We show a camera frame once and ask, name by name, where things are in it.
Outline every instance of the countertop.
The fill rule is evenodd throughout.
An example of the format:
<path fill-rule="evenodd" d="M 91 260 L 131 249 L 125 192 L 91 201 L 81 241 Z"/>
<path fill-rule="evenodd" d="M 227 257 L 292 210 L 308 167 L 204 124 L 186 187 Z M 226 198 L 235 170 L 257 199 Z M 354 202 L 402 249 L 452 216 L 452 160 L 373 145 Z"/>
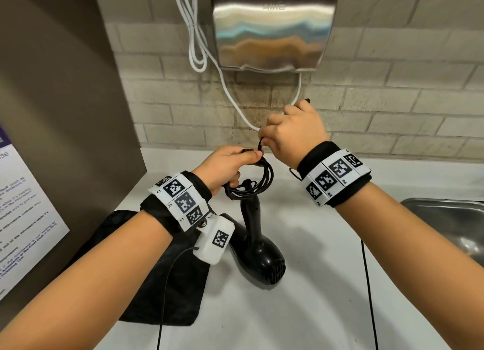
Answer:
<path fill-rule="evenodd" d="M 205 151 L 143 150 L 148 173 L 118 209 L 139 210 L 147 189 L 168 172 L 190 170 Z M 330 207 L 318 208 L 287 168 L 275 169 L 259 196 L 262 232 L 282 251 L 287 270 L 271 289 L 255 285 L 228 248 L 210 268 L 200 314 L 190 327 L 163 327 L 162 349 L 374 350 L 361 242 Z M 396 200 L 412 197 L 484 199 L 484 166 L 369 159 L 374 182 Z M 245 167 L 242 178 L 257 175 Z M 217 213 L 243 221 L 239 204 L 222 192 Z M 366 250 L 379 348 L 448 348 L 425 318 L 396 289 Z M 118 322 L 97 350 L 156 349 L 158 326 Z"/>

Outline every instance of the purple header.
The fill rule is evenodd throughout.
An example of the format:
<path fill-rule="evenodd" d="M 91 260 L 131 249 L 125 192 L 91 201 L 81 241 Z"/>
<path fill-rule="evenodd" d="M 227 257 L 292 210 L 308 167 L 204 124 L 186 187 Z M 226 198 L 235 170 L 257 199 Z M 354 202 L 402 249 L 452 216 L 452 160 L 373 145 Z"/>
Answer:
<path fill-rule="evenodd" d="M 5 147 L 7 145 L 10 145 L 11 142 L 10 140 L 8 139 L 7 137 L 7 134 L 2 130 L 2 128 L 0 127 L 0 149 L 2 147 Z"/>

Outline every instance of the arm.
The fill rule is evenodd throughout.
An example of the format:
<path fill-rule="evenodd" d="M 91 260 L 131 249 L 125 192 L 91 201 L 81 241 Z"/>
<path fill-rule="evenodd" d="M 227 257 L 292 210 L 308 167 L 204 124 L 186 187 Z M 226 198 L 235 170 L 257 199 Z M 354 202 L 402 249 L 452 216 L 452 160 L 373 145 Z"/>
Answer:
<path fill-rule="evenodd" d="M 262 153 L 240 154 L 221 147 L 193 173 L 212 195 L 239 168 Z M 64 350 L 94 348 L 118 320 L 172 240 L 166 229 L 141 211 L 64 271 L 0 333 L 0 348 Z"/>
<path fill-rule="evenodd" d="M 296 169 L 328 141 L 306 101 L 269 116 L 262 145 Z M 484 343 L 484 269 L 372 183 L 336 211 L 356 231 L 390 279 L 455 350 Z"/>

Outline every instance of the person's left arm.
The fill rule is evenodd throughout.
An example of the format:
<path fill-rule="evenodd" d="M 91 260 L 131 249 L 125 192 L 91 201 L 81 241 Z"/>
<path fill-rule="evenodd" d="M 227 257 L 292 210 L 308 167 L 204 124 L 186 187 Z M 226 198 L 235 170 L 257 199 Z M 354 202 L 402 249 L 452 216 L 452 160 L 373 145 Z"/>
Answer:
<path fill-rule="evenodd" d="M 223 146 L 193 173 L 217 194 L 239 168 L 262 153 Z M 172 240 L 158 220 L 141 211 L 42 290 L 0 333 L 0 349 L 92 349 L 135 296 Z"/>

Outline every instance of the metallic hand dryer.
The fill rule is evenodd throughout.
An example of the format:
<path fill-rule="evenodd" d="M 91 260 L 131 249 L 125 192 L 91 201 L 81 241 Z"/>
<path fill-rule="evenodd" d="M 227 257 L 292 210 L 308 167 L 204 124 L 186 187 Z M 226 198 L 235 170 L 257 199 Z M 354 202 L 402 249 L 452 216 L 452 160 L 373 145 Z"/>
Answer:
<path fill-rule="evenodd" d="M 224 70 L 315 70 L 338 0 L 212 0 L 215 44 Z"/>

